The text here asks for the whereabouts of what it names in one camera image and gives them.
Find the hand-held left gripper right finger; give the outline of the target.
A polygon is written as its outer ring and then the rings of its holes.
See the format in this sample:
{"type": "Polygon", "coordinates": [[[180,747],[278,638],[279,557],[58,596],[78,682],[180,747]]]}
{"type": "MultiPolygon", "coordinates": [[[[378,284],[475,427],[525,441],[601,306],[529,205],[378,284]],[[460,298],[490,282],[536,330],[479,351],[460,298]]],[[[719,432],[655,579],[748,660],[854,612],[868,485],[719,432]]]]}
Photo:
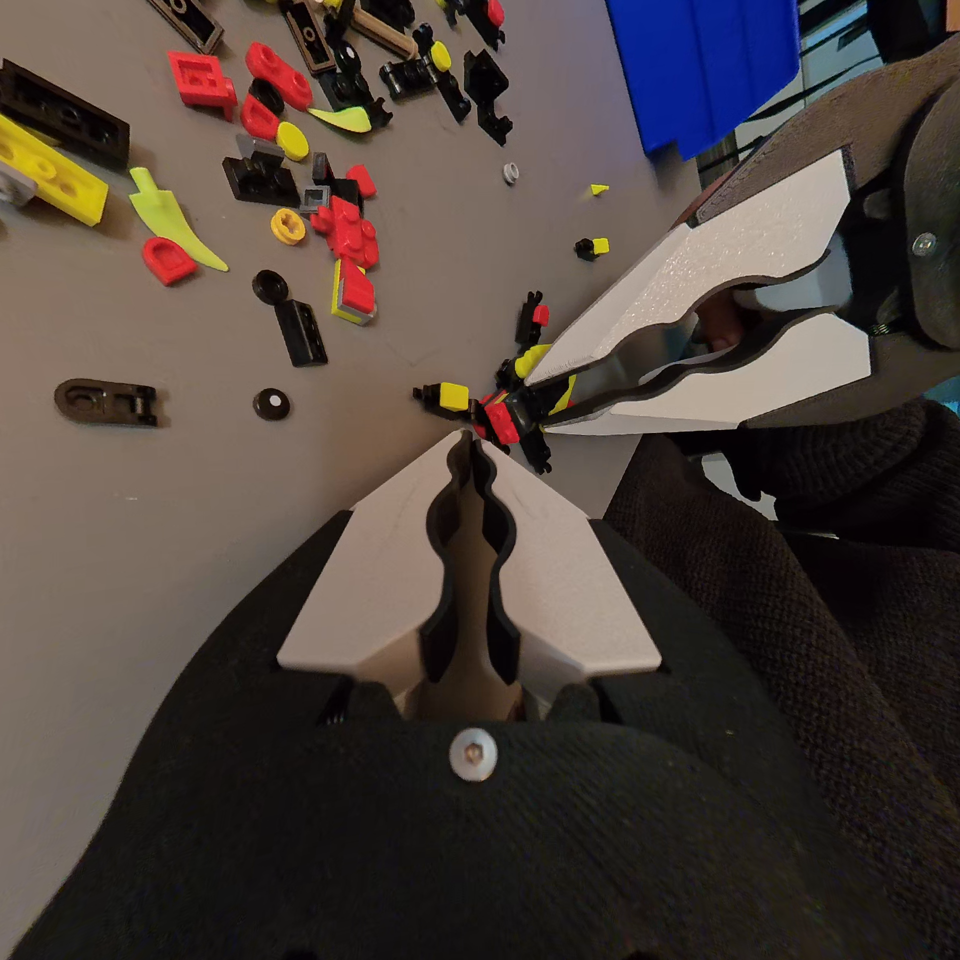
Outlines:
{"type": "Polygon", "coordinates": [[[663,657],[585,512],[485,440],[472,450],[493,551],[490,665],[551,705],[596,678],[657,671],[663,657]]]}

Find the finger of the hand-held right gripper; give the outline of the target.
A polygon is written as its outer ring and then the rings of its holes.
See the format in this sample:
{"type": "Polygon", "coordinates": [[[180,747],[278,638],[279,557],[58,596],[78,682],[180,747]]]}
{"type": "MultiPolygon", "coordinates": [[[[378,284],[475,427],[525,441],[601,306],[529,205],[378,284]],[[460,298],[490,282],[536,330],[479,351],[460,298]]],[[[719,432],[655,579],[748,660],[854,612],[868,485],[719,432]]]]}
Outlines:
{"type": "Polygon", "coordinates": [[[780,282],[822,258],[850,201],[842,149],[697,226],[672,228],[553,342],[533,387],[596,366],[636,334],[741,282],[780,282]]]}
{"type": "Polygon", "coordinates": [[[663,366],[638,386],[551,414],[542,429],[574,436],[732,429],[871,373],[864,330],[831,312],[787,314],[765,320],[710,359],[663,366]]]}

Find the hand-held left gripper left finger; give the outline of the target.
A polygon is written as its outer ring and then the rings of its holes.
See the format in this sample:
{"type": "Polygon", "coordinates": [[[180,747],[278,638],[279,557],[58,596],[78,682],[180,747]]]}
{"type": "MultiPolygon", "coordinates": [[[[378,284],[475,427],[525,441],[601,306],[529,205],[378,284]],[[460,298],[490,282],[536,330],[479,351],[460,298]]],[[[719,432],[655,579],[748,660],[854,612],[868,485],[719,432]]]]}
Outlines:
{"type": "Polygon", "coordinates": [[[418,707],[457,649],[473,448],[456,429],[349,510],[280,667],[376,683],[399,709],[418,707]]]}

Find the black yellow red lego model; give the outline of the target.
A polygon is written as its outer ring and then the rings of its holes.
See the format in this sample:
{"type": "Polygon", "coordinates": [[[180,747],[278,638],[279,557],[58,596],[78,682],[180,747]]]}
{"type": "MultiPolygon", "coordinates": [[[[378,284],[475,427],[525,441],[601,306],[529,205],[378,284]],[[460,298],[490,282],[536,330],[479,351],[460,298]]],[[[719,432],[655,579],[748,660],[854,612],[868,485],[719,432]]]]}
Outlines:
{"type": "Polygon", "coordinates": [[[475,398],[468,387],[442,381],[414,387],[412,398],[428,413],[471,426],[480,439],[503,453],[519,446],[536,474],[549,474],[551,451],[544,423],[570,406],[577,375],[545,386],[526,384],[526,378],[551,349],[550,343],[541,341],[548,322],[549,308],[543,292],[530,291],[518,313],[514,335],[517,353],[498,367],[493,392],[475,398]]]}

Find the person's right forearm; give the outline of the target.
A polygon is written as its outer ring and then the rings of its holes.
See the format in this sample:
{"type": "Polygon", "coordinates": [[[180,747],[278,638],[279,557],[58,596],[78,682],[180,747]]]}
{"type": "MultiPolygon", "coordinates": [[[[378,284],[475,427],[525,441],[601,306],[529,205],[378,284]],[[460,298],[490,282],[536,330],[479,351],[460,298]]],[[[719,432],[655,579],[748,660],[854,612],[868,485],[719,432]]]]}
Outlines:
{"type": "Polygon", "coordinates": [[[839,424],[671,439],[685,454],[721,453],[739,493],[773,498],[789,528],[958,552],[958,416],[935,401],[839,424]]]}

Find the black rectangular lego plate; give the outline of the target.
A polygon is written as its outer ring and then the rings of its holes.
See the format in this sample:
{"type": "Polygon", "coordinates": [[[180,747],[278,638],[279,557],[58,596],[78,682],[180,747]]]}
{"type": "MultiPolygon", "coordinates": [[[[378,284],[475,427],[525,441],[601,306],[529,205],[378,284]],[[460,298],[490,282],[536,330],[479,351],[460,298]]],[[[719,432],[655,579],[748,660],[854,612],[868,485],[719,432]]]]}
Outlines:
{"type": "Polygon", "coordinates": [[[273,309],[292,366],[302,369],[327,365],[329,357],[313,308],[290,298],[273,309]]]}

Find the yellow grey red lego stack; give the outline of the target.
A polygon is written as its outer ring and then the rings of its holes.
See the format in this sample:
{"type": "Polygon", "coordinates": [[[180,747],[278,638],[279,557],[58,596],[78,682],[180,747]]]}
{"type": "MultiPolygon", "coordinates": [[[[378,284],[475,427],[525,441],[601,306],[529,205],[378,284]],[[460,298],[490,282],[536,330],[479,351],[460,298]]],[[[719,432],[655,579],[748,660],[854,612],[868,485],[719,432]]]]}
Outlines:
{"type": "Polygon", "coordinates": [[[377,312],[375,286],[366,270],[352,259],[339,258],[334,269],[330,314],[365,327],[377,317],[377,312]]]}

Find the black oval-hole lego plate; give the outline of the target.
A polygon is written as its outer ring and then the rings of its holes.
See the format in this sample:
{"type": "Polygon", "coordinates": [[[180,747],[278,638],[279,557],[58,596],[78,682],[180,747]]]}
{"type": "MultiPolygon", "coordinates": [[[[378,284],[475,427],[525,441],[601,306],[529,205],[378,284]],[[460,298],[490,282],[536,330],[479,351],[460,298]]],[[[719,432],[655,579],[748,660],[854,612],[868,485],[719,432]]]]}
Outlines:
{"type": "Polygon", "coordinates": [[[82,426],[157,428],[154,387],[126,382],[74,378],[54,389],[54,405],[66,420],[82,426]]]}

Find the red lego plate cluster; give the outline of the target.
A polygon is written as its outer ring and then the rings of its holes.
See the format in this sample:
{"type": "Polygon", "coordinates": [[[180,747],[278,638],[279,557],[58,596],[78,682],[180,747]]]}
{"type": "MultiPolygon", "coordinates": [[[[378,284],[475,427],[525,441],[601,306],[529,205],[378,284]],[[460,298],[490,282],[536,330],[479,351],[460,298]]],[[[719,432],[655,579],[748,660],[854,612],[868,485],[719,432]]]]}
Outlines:
{"type": "Polygon", "coordinates": [[[331,196],[328,205],[319,206],[309,215],[309,222],[325,239],[335,259],[350,261],[365,272],[378,264],[377,231],[356,204],[331,196]]]}

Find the red rounded lego tile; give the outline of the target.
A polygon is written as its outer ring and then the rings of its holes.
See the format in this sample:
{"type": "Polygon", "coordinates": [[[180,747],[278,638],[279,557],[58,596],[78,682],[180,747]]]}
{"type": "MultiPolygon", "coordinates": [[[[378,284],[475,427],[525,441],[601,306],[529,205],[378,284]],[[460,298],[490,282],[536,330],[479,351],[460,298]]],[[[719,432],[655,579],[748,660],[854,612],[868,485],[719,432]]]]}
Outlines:
{"type": "Polygon", "coordinates": [[[141,248],[141,258],[148,271],[164,286],[172,287],[189,278],[198,270],[198,264],[175,241],[153,236],[141,248]]]}

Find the neon green lego claw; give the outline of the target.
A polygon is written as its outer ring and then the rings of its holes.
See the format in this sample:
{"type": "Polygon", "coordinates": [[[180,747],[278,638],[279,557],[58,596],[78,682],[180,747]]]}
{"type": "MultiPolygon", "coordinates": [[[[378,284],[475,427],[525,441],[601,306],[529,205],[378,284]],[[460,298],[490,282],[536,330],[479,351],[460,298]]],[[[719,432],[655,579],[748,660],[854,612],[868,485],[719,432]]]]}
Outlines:
{"type": "Polygon", "coordinates": [[[157,186],[146,167],[132,167],[128,173],[136,186],[136,191],[128,196],[129,201],[154,236],[174,242],[204,267],[221,273],[230,270],[228,264],[196,235],[175,195],[157,186]]]}

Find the pile of loose lego pieces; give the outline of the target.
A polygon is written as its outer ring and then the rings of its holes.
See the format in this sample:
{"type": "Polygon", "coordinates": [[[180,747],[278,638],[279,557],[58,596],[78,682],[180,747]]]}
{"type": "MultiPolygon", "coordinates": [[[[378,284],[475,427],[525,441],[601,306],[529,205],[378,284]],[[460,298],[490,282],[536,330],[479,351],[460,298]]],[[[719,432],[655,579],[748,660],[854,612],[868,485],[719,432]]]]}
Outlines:
{"type": "MultiPolygon", "coordinates": [[[[228,159],[239,200],[292,206],[299,200],[282,162],[309,152],[302,132],[284,117],[287,109],[358,137],[386,128],[393,114],[375,98],[347,33],[354,31],[400,56],[379,75],[393,102],[438,90],[457,122],[478,108],[481,128],[503,145],[512,123],[495,114],[495,100],[508,79],[488,51],[464,57],[462,90],[450,72],[450,53],[431,27],[414,24],[410,2],[275,2],[304,61],[304,71],[270,45],[253,41],[245,53],[252,79],[244,102],[222,68],[224,29],[204,2],[150,2],[189,52],[170,51],[177,94],[188,107],[219,111],[226,121],[240,111],[251,149],[244,160],[228,159]]],[[[34,194],[87,226],[100,224],[109,187],[62,155],[58,148],[99,166],[126,172],[130,125],[52,81],[10,60],[2,61],[2,165],[10,180],[34,183],[34,194]]]]}

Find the person's right hand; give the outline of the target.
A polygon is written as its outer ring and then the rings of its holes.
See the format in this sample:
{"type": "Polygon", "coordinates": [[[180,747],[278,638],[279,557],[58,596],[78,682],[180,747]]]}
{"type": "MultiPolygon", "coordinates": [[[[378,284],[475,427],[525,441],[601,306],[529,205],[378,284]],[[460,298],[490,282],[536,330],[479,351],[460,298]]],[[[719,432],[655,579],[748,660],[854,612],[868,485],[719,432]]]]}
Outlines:
{"type": "Polygon", "coordinates": [[[740,305],[735,291],[721,290],[694,308],[697,339],[712,354],[736,347],[746,333],[757,325],[758,317],[740,305]]]}

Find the blue plastic bin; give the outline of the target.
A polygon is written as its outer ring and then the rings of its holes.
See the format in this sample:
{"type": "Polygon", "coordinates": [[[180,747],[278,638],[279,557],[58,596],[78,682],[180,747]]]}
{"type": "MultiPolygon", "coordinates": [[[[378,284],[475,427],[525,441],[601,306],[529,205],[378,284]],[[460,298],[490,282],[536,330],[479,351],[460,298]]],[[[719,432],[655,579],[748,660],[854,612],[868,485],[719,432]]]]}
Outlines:
{"type": "Polygon", "coordinates": [[[800,69],[794,1],[607,1],[644,154],[695,159],[800,69]]]}

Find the person's black knit sweater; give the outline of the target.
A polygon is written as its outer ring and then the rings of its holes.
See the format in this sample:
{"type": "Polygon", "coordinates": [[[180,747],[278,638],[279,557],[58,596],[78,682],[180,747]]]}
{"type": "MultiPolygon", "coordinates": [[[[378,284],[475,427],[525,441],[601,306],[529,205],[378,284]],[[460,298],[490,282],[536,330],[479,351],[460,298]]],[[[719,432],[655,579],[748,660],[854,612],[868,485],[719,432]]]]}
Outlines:
{"type": "Polygon", "coordinates": [[[639,443],[606,521],[750,666],[927,958],[958,958],[958,552],[795,530],[639,443]]]}

